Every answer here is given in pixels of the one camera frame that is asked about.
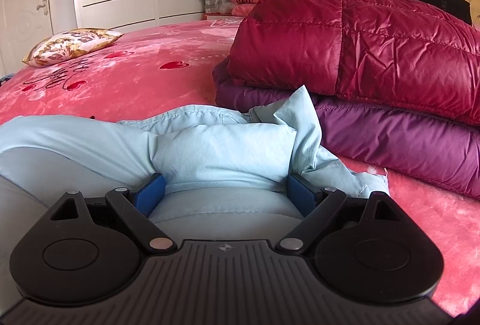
silver screw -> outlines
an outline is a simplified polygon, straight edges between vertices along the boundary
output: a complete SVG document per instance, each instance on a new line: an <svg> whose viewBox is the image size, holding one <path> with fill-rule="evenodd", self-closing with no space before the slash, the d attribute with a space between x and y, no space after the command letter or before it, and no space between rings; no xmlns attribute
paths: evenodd
<svg viewBox="0 0 480 325"><path fill-rule="evenodd" d="M298 251L303 246L303 241L296 238L288 238L280 241L280 246L288 251Z"/></svg>
<svg viewBox="0 0 480 325"><path fill-rule="evenodd" d="M173 245L173 241L166 237L157 237L149 242L153 249L168 249Z"/></svg>

pink bedspread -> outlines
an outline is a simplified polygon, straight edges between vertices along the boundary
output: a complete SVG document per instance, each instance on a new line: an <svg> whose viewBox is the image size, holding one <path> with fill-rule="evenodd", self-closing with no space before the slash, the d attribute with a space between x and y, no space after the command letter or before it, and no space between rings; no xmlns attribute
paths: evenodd
<svg viewBox="0 0 480 325"><path fill-rule="evenodd" d="M212 69L229 54L236 20L125 34L113 46L49 68L24 68L0 88L0 124L62 114L116 122L186 104L214 104ZM383 168L342 158L357 171ZM452 315L480 297L480 202L388 172L393 199L440 248L445 272L433 297Z"/></svg>

red heart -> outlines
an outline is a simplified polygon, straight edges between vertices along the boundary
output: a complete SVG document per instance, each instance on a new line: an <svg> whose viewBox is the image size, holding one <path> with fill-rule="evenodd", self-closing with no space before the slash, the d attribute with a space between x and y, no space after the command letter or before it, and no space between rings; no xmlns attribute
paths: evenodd
<svg viewBox="0 0 480 325"><path fill-rule="evenodd" d="M180 69L180 68L186 68L190 66L190 64L183 62L183 61L172 61L172 62L167 62L166 64L163 64L159 69Z"/></svg>
<svg viewBox="0 0 480 325"><path fill-rule="evenodd" d="M69 86L67 86L65 89L67 91L73 91L74 89L77 89L80 85L85 84L85 83L86 83L85 80L76 81L76 82L70 84Z"/></svg>
<svg viewBox="0 0 480 325"><path fill-rule="evenodd" d="M35 88L36 86L37 86L36 84L27 85L25 88L22 89L22 92L27 92L27 91Z"/></svg>
<svg viewBox="0 0 480 325"><path fill-rule="evenodd" d="M110 53L108 56L105 56L104 59L117 58L117 57L126 57L135 54L133 51L117 51L115 53Z"/></svg>

ridged black surface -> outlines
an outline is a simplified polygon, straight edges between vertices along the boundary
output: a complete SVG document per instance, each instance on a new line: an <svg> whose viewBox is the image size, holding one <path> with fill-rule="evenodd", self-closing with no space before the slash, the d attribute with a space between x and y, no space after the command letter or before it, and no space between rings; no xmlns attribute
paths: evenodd
<svg viewBox="0 0 480 325"><path fill-rule="evenodd" d="M266 241L186 241L173 255L149 258L131 285L103 302L55 308L24 299L1 320L4 325L446 325L451 318L429 299L396 307L350 302L323 286L302 258L280 255Z"/></svg>

triangular cutout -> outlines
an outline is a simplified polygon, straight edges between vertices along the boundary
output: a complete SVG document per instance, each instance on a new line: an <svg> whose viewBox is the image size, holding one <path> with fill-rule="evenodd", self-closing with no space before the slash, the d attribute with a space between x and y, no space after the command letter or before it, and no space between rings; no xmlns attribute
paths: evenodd
<svg viewBox="0 0 480 325"><path fill-rule="evenodd" d="M67 199L57 210L57 212L50 218L52 221L62 221L65 219L78 218L77 206L75 199Z"/></svg>
<svg viewBox="0 0 480 325"><path fill-rule="evenodd" d="M384 200L381 200L377 203L375 219L381 219L383 221L401 221L397 213L392 210L392 208Z"/></svg>

